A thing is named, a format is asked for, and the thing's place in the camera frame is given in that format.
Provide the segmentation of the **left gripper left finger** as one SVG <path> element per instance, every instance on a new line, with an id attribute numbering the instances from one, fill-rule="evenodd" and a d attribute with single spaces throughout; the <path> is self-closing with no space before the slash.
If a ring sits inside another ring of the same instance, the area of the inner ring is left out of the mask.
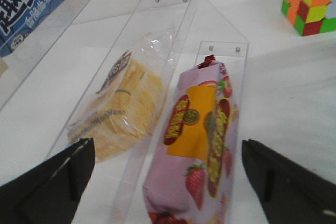
<path id="1" fill-rule="evenodd" d="M 1 223 L 71 223 L 95 166 L 94 141 L 80 139 L 1 186 Z"/>

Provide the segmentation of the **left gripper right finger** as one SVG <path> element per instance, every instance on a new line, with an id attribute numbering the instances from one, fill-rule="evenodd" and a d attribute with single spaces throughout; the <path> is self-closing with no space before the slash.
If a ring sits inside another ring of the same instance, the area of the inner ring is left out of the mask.
<path id="1" fill-rule="evenodd" d="M 335 223 L 335 184 L 255 140 L 243 167 L 269 223 Z"/>

